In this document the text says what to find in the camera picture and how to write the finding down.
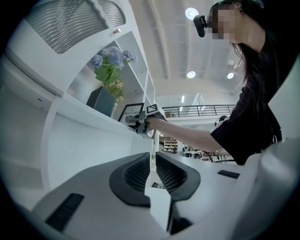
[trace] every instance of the framed sign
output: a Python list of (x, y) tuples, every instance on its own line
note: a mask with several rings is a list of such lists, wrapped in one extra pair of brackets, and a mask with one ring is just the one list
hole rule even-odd
[(137, 104), (128, 104), (125, 106), (123, 112), (121, 113), (121, 116), (119, 118), (119, 122), (134, 128), (135, 127), (135, 122), (128, 122), (128, 117), (129, 116), (134, 116), (134, 115), (138, 115), (139, 113), (141, 113), (141, 111), (143, 110), (144, 107), (144, 103), (137, 103)]

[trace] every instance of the black metal railing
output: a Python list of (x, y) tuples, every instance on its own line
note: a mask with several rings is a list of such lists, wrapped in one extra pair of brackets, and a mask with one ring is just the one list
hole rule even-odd
[(163, 107), (167, 118), (200, 117), (200, 116), (229, 116), (235, 105), (194, 105)]

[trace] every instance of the round ceiling light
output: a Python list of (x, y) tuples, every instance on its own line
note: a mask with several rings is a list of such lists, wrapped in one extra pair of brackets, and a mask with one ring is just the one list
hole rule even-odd
[(195, 8), (189, 7), (186, 10), (186, 16), (188, 19), (193, 20), (196, 15), (199, 15), (199, 13)]
[(228, 78), (228, 79), (232, 79), (233, 76), (234, 76), (234, 73), (229, 73), (229, 74), (227, 75), (227, 78)]
[(188, 73), (187, 73), (187, 77), (188, 78), (193, 78), (193, 77), (195, 77), (196, 76), (196, 73), (194, 72), (194, 71), (189, 71)]

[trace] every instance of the ear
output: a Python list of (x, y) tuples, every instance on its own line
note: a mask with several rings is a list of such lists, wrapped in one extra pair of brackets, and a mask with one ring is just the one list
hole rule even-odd
[(240, 2), (235, 2), (235, 3), (233, 3), (233, 7), (236, 10), (240, 10), (242, 8), (242, 4)]

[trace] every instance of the cabinet knob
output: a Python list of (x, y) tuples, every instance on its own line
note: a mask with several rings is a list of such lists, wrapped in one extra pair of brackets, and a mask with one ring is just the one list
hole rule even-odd
[(120, 28), (117, 28), (115, 31), (113, 31), (114, 33), (119, 33), (121, 32), (121, 29)]

